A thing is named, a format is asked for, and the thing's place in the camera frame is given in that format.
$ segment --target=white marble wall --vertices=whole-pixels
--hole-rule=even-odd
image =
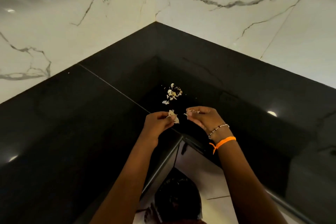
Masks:
[[[0,103],[155,21],[154,0],[0,0]]]
[[[336,0],[156,0],[156,20],[336,88]]]

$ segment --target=orange wrist band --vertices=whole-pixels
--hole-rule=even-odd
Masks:
[[[222,146],[223,144],[225,144],[226,142],[231,141],[231,140],[236,140],[236,138],[235,138],[234,136],[229,136],[229,137],[227,137],[227,138],[221,140],[221,141],[220,141],[218,144],[216,144],[216,145],[214,145],[213,143],[209,143],[209,144],[211,144],[211,145],[214,147],[214,149],[213,149],[213,154],[215,154],[216,149],[218,149],[220,146]]]

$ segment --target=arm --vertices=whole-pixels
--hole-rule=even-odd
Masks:
[[[167,116],[168,112],[147,115],[143,130],[120,175],[90,224],[131,224],[133,222],[149,161],[158,144],[158,137],[164,130],[174,125],[174,117]]]
[[[187,109],[187,114],[188,119],[203,128],[207,134],[219,125],[225,124],[213,108],[191,107]],[[232,132],[227,126],[223,126],[214,132],[211,138],[217,144],[229,136],[233,136]],[[231,140],[220,146],[218,155],[238,222],[286,224],[282,214],[250,168],[237,141]]]

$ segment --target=hand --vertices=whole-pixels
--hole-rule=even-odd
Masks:
[[[174,125],[175,116],[167,116],[168,112],[154,112],[147,115],[139,138],[153,144],[155,148],[158,145],[159,135]]]
[[[219,125],[226,124],[216,109],[206,106],[196,106],[187,108],[188,120],[191,120],[210,134]],[[227,126],[223,126],[211,135],[211,139],[218,143],[221,140],[233,136]]]

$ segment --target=silver bracelet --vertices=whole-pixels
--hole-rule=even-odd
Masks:
[[[213,132],[215,132],[217,129],[223,127],[223,126],[227,126],[228,128],[230,127],[228,124],[222,124],[219,125],[218,127],[216,127],[210,134],[209,134],[209,139],[211,140],[210,136],[213,134]]]

